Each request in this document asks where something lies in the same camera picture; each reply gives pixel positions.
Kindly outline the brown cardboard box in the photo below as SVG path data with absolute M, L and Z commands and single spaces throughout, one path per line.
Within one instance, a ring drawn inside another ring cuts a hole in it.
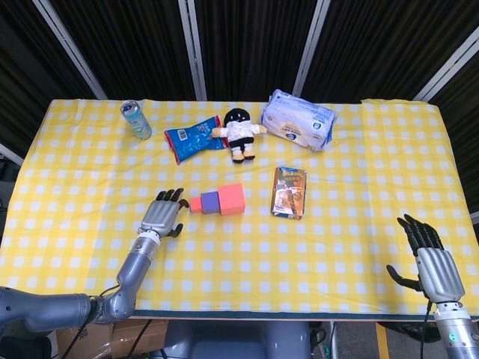
M 168 321 L 164 319 L 128 319 L 109 325 L 88 324 L 56 331 L 58 356 L 66 359 L 126 359 L 129 353 L 142 355 L 165 344 Z

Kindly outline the white metal frame post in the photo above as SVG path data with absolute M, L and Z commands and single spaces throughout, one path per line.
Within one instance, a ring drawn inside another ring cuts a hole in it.
M 204 78 L 204 67 L 201 55 L 201 43 L 198 30 L 198 20 L 195 0 L 177 0 L 180 18 L 186 41 L 192 83 L 197 101 L 207 101 L 207 89 Z
M 103 90 L 93 70 L 88 65 L 83 54 L 76 45 L 70 32 L 65 27 L 63 21 L 52 6 L 50 0 L 31 0 L 37 8 L 52 33 L 57 38 L 64 51 L 67 53 L 73 65 L 78 70 L 80 76 L 85 80 L 88 87 L 97 99 L 108 99 L 106 92 Z
M 324 22 L 326 21 L 330 4 L 331 0 L 317 0 L 308 36 L 305 41 L 299 69 L 296 74 L 296 80 L 293 86 L 294 96 L 300 97 L 302 95 L 302 90 L 308 77 L 311 62 L 313 60 L 318 41 L 320 39 Z
M 463 41 L 450 58 L 413 98 L 429 102 L 479 52 L 479 26 Z
M 15 152 L 9 150 L 3 144 L 0 144 L 0 153 L 3 156 L 5 156 L 6 158 L 8 158 L 9 160 L 11 160 L 12 162 L 14 162 L 15 164 L 19 165 L 19 166 L 22 166 L 22 164 L 24 162 L 24 159 L 22 157 L 15 154 Z

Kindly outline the blue snack bag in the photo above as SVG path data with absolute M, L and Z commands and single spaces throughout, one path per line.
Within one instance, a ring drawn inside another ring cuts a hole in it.
M 228 143 L 223 138 L 214 138 L 212 130 L 220 127 L 218 116 L 210 117 L 193 126 L 179 129 L 167 129 L 165 138 L 175 161 L 179 165 L 203 150 L 223 150 L 228 148 Z

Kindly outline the purple cube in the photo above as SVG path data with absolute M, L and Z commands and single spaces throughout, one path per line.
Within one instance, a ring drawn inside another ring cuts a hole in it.
M 202 213 L 214 214 L 220 213 L 219 193 L 217 191 L 210 191 L 201 194 Z

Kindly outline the pale blue tissue pack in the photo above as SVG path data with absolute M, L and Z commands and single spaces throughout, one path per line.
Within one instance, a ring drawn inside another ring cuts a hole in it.
M 318 152 L 332 140 L 337 115 L 329 108 L 277 89 L 260 119 L 273 135 Z

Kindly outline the plush doll white shirt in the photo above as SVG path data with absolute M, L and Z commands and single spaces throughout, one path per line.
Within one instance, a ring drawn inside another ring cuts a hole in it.
M 223 127 L 213 129 L 211 136 L 226 138 L 233 163 L 240 164 L 255 158 L 254 136 L 265 133 L 267 133 L 266 127 L 252 123 L 250 114 L 246 110 L 233 108 L 225 115 Z

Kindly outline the light blue drink can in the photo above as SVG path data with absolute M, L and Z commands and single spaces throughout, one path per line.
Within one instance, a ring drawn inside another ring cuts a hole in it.
M 127 123 L 132 127 L 135 136 L 141 140 L 147 140 L 152 135 L 152 129 L 144 116 L 141 106 L 135 100 L 127 100 L 122 103 L 120 112 Z

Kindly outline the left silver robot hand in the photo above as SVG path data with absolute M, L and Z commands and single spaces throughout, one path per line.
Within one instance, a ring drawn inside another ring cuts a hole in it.
M 144 233 L 152 230 L 160 238 L 177 238 L 183 229 L 183 224 L 174 227 L 178 212 L 182 208 L 189 208 L 188 201 L 180 198 L 183 191 L 184 188 L 177 188 L 158 193 L 147 208 L 138 231 Z

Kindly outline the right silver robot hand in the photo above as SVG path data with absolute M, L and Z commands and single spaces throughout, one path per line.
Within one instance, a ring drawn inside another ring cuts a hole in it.
M 391 265 L 386 269 L 400 286 L 422 292 L 430 302 L 458 302 L 465 295 L 457 266 L 437 231 L 427 223 L 405 214 L 397 222 L 404 229 L 418 268 L 416 280 L 400 276 Z

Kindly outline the large red foam cube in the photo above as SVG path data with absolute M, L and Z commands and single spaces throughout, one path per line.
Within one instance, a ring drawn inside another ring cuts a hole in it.
M 241 183 L 221 185 L 218 188 L 220 213 L 236 215 L 245 211 L 245 196 Z

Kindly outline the orange biscuit box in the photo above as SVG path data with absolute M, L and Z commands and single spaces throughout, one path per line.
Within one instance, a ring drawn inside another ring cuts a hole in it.
M 305 213 L 306 185 L 306 171 L 277 167 L 272 185 L 271 213 L 281 218 L 300 220 Z

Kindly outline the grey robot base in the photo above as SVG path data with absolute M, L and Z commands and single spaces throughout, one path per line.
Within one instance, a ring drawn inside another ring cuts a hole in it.
M 311 359 L 310 329 L 298 321 L 171 320 L 168 359 Z

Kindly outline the yellow white checked tablecloth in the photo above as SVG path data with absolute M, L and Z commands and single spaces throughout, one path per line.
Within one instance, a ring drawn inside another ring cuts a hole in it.
M 190 199 L 241 183 L 242 214 L 181 210 L 183 231 L 154 255 L 139 311 L 421 315 L 426 298 L 386 271 L 417 275 L 397 223 L 408 214 L 438 231 L 459 269 L 463 303 L 479 316 L 479 244 L 436 106 L 334 104 L 338 119 L 323 151 L 268 134 L 256 137 L 253 161 L 235 165 L 228 150 L 208 150 L 178 165 L 164 131 L 232 108 L 146 100 L 153 135 L 141 141 L 118 101 L 53 100 L 7 207 L 0 285 L 97 295 L 115 284 L 161 190 L 181 187 Z M 300 220 L 270 211 L 280 166 L 307 172 Z

